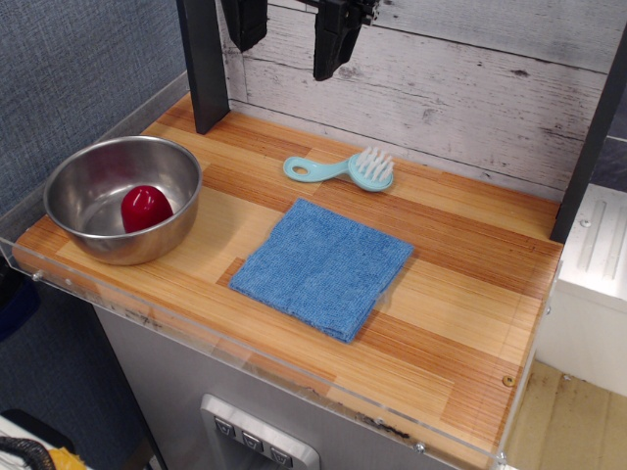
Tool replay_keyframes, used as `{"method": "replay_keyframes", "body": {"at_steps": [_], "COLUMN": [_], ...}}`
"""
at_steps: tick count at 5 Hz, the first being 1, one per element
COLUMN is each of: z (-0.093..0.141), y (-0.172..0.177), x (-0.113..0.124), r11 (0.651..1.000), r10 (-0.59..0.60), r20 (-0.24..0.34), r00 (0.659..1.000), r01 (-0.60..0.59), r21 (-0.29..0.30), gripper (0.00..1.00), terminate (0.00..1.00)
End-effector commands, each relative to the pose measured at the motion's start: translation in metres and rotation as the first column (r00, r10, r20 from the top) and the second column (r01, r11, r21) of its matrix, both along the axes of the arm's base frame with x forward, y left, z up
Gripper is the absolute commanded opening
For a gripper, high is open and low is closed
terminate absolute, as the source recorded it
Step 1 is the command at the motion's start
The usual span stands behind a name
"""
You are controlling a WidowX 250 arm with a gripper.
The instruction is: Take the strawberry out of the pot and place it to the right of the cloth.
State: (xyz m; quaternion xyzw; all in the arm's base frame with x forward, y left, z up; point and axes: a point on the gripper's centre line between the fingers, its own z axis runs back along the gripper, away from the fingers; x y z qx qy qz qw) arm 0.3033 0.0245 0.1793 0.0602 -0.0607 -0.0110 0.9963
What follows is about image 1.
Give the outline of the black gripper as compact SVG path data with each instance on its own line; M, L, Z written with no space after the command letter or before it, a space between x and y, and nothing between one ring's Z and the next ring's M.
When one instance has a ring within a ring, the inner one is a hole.
M222 0L221 6L231 41L245 52L267 33L266 0ZM355 48L362 24L378 16L378 2L370 0L321 1L315 15L313 77L324 81L346 64Z

